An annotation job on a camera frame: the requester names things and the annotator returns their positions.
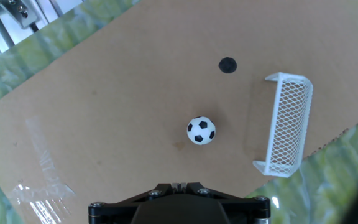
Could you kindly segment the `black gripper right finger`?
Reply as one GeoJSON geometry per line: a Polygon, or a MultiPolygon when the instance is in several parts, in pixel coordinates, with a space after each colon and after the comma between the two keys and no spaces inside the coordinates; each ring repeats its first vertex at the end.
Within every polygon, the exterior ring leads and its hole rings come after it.
{"type": "Polygon", "coordinates": [[[266,196],[240,198],[203,186],[199,182],[180,183],[180,193],[217,202],[228,223],[271,223],[270,199],[266,196]]]}

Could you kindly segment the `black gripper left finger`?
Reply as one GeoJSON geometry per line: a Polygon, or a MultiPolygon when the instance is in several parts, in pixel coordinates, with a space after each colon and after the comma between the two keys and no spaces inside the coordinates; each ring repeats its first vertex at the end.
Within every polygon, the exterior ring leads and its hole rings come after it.
{"type": "Polygon", "coordinates": [[[89,224],[130,223],[145,202],[180,192],[180,184],[158,184],[154,189],[118,203],[93,202],[88,205],[89,224]]]}

